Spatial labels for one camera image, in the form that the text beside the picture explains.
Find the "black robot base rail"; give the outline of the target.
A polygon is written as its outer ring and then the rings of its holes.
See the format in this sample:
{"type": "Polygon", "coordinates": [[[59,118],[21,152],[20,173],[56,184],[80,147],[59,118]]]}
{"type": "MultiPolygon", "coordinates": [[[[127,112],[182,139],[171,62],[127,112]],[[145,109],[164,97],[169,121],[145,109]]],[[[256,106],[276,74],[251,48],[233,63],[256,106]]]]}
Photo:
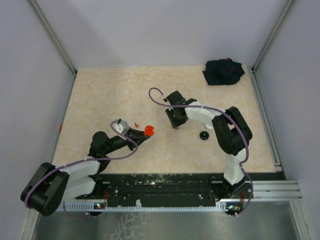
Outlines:
{"type": "Polygon", "coordinates": [[[214,207],[221,200],[246,200],[252,187],[230,186],[221,173],[97,174],[92,193],[76,200],[105,200],[111,207],[214,207]]]}

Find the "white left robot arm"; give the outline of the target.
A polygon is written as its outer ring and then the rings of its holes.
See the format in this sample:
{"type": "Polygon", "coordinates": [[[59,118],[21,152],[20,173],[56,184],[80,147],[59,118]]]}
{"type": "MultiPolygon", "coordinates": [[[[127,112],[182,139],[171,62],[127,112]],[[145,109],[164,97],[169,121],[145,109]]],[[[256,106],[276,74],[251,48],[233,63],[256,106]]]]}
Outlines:
{"type": "Polygon", "coordinates": [[[61,166],[49,162],[41,164],[23,189],[21,201],[27,208],[47,217],[61,204],[77,197],[101,197],[104,186],[93,177],[104,171],[111,162],[107,155],[124,147],[135,153],[139,145],[154,135],[154,127],[151,125],[147,125],[144,130],[137,130],[118,124],[115,131],[118,134],[114,137],[108,137],[103,131],[96,132],[88,155],[79,161],[61,166]]]}

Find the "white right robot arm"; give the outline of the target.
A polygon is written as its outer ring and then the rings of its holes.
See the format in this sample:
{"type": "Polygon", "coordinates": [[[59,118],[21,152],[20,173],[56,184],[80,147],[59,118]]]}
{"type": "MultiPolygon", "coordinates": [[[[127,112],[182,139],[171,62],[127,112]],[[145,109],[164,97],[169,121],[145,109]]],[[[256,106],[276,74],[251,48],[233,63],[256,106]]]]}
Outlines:
{"type": "Polygon", "coordinates": [[[239,109],[234,106],[226,110],[208,107],[194,98],[186,100],[177,90],[163,100],[170,104],[165,112],[172,128],[180,127],[187,120],[197,120],[214,129],[218,145],[225,152],[223,192],[227,197],[235,198],[244,182],[242,164],[249,158],[249,142],[253,137],[239,109]]]}

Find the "orange earbud charging case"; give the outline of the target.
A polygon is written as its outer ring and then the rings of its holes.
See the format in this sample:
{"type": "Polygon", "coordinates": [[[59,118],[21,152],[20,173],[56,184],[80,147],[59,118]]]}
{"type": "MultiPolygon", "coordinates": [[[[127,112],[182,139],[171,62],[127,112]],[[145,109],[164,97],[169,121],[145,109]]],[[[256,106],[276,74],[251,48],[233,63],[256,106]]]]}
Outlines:
{"type": "Polygon", "coordinates": [[[144,132],[143,132],[143,135],[144,135],[144,136],[152,137],[154,134],[155,134],[155,132],[154,132],[154,127],[153,127],[153,126],[147,125],[147,126],[144,128],[144,132]]]}

